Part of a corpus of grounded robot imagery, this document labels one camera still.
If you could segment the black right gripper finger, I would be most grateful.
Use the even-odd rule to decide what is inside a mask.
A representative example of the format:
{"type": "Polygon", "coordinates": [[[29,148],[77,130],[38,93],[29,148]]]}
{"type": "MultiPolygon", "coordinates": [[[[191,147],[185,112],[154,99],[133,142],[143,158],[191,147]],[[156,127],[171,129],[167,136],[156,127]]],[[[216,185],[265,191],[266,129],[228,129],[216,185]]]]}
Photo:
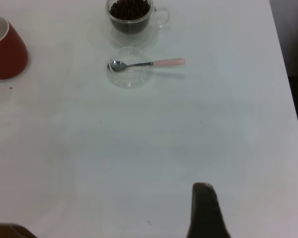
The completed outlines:
{"type": "Polygon", "coordinates": [[[188,238],[229,238],[217,194],[209,183],[192,188],[191,220],[188,238]]]}

